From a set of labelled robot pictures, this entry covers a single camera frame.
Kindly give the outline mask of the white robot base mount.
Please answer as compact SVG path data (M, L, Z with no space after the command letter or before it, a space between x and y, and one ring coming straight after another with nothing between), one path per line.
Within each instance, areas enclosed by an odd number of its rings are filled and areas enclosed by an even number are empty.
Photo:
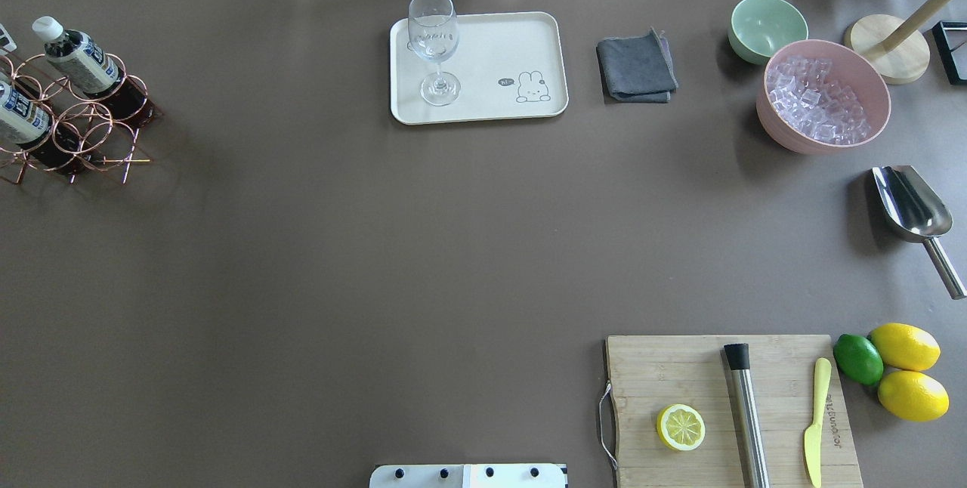
M384 465L369 487L567 487L567 466L554 463Z

